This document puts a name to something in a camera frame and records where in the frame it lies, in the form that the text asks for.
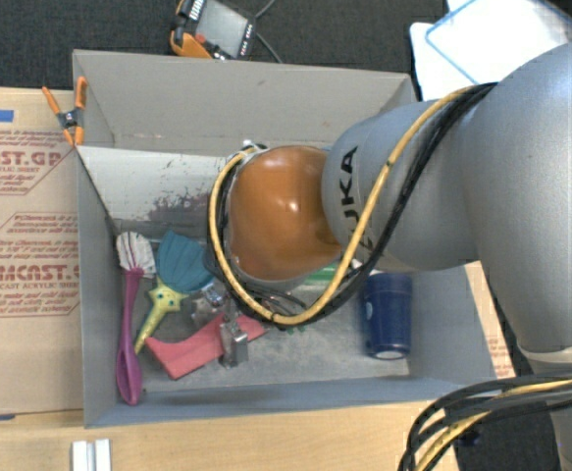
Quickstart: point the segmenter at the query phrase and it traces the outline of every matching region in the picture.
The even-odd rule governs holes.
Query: gray box
[[[115,383],[124,285],[116,235],[157,238],[172,229],[201,240],[204,202],[187,199],[208,192],[243,141],[327,147],[353,124],[415,96],[404,74],[93,51],[75,51],[74,76],[89,84],[77,169],[85,426],[433,399],[495,377],[458,267],[414,275],[406,360],[364,353],[352,298],[304,331],[271,330],[252,341],[249,361],[232,369],[214,361],[173,381],[144,349],[144,393],[139,405],[126,405]],[[140,289],[135,330],[150,285],[144,280]],[[190,335],[186,307],[155,337]]]

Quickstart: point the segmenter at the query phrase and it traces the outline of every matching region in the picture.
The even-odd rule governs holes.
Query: metal bracket
[[[225,315],[220,325],[220,339],[225,353],[220,358],[220,363],[226,368],[232,368],[248,361],[248,333],[239,327],[237,323],[239,311],[229,295],[225,296],[224,307]]]

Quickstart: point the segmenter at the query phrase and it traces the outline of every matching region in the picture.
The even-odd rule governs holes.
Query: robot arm
[[[480,260],[535,372],[572,371],[572,42],[478,90],[479,96],[455,94],[455,100],[415,103],[363,121],[338,139],[326,161],[314,161],[316,171],[307,169],[306,174],[307,164],[298,159],[290,162],[287,173],[265,166],[265,173],[279,177],[272,181],[277,193],[288,180],[316,177],[296,186],[308,199],[320,195],[323,210],[314,210],[301,223],[307,227],[295,241],[305,247],[298,273],[292,269],[297,266],[295,256],[287,259],[288,271],[282,274],[253,273],[252,264],[236,265],[238,255],[217,242],[219,265],[231,260],[231,276],[242,281],[233,285],[233,293],[244,292],[244,282],[295,285],[297,278],[336,255],[336,242],[358,260],[374,253],[376,267],[387,271],[437,270]],[[245,159],[259,166],[276,150],[239,157],[232,164],[232,169],[238,166],[237,176],[223,189],[236,202],[250,198],[244,209],[259,215],[254,220],[278,228],[287,218],[284,211],[261,209],[252,202],[253,197],[264,202],[256,192],[268,182],[261,173],[243,179],[251,169],[243,165]],[[426,163],[415,174],[415,163],[424,155]],[[309,204],[296,199],[296,186],[284,188],[284,204],[292,218],[302,218],[301,212],[310,213]],[[310,195],[318,186],[320,194]],[[210,229],[215,238],[217,198],[212,200]],[[392,218],[396,220],[387,238]],[[262,235],[240,211],[232,220],[232,239],[244,239],[244,230],[251,229],[246,234],[255,236],[260,251],[265,248],[256,253],[258,259],[277,255],[270,246],[278,230]],[[311,223],[315,229],[309,229]],[[346,267],[349,260],[342,262]],[[337,287],[328,288],[328,296],[300,320],[314,319]],[[243,297],[238,302],[253,308]],[[263,317],[290,324],[288,317],[274,312]],[[572,469],[572,408],[554,413],[552,419],[562,468]]]

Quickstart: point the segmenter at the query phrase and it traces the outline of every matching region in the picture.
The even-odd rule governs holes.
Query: cardboard sheet
[[[77,156],[40,89],[0,110],[0,414],[81,408]]]

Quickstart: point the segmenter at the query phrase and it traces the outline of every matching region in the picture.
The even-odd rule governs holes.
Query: pink handle
[[[143,277],[141,269],[125,271],[125,305],[120,330],[120,345],[116,361],[116,382],[120,395],[129,405],[136,405],[141,395],[141,367],[132,345],[132,310],[139,290],[139,280]]]

